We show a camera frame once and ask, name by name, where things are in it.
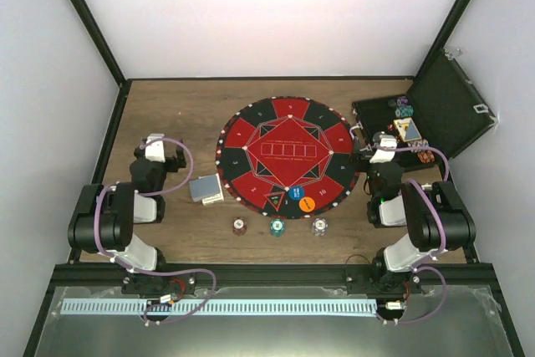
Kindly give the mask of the green blue chip stack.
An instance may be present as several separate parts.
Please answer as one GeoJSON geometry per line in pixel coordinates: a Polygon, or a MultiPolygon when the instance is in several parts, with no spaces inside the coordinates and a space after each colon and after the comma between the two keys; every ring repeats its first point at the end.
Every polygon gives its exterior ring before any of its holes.
{"type": "Polygon", "coordinates": [[[281,219],[273,219],[270,222],[270,233],[274,237],[281,237],[285,232],[285,222],[281,219]]]}

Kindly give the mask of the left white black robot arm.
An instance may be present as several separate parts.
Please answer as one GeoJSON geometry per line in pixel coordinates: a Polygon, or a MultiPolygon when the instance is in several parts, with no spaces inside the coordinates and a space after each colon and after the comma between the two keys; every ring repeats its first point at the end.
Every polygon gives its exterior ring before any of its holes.
{"type": "Polygon", "coordinates": [[[180,140],[151,134],[134,151],[130,179],[104,186],[82,188],[67,238],[77,252],[99,254],[130,272],[143,272],[142,284],[152,293],[164,292],[171,273],[160,250],[134,234],[134,225],[163,220],[164,195],[179,188],[164,188],[167,175],[188,168],[193,172],[191,152],[180,140]]]}

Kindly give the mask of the red black chip stack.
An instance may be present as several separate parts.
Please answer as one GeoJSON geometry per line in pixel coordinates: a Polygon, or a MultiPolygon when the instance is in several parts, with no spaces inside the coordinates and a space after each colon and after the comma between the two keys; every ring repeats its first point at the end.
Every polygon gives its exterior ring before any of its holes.
{"type": "Polygon", "coordinates": [[[232,223],[232,232],[237,235],[241,236],[247,231],[247,224],[245,221],[241,218],[237,218],[232,223]]]}

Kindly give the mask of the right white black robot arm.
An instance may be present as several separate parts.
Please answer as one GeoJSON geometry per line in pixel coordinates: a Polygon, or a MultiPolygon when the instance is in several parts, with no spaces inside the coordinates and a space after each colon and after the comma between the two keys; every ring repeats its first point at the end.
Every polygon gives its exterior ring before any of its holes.
{"type": "Polygon", "coordinates": [[[349,161],[366,174],[370,199],[367,217],[376,227],[405,227],[397,242],[380,249],[371,263],[371,281],[383,293],[391,292],[423,263],[445,252],[468,248],[476,239],[476,225],[455,185],[450,181],[446,156],[428,145],[399,148],[385,133],[372,146],[353,139],[349,161]],[[422,185],[403,180],[404,168],[395,161],[398,153],[439,156],[445,167],[440,181],[422,185]]]}

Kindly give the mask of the blue round blind button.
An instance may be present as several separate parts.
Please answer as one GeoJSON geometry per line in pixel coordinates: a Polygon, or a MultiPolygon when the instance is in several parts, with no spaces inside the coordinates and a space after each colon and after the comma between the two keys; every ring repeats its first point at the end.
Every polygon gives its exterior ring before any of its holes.
{"type": "Polygon", "coordinates": [[[299,201],[304,198],[304,189],[301,186],[292,186],[288,190],[288,196],[294,201],[299,201]]]}

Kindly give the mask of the triangular black dealer button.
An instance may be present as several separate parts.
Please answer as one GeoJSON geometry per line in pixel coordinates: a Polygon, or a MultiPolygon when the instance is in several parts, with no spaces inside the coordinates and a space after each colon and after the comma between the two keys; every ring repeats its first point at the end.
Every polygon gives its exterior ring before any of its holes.
{"type": "Polygon", "coordinates": [[[285,191],[275,191],[271,192],[265,195],[265,198],[269,205],[273,207],[273,209],[278,212],[281,205],[283,204],[283,199],[285,197],[286,192],[285,191]]]}

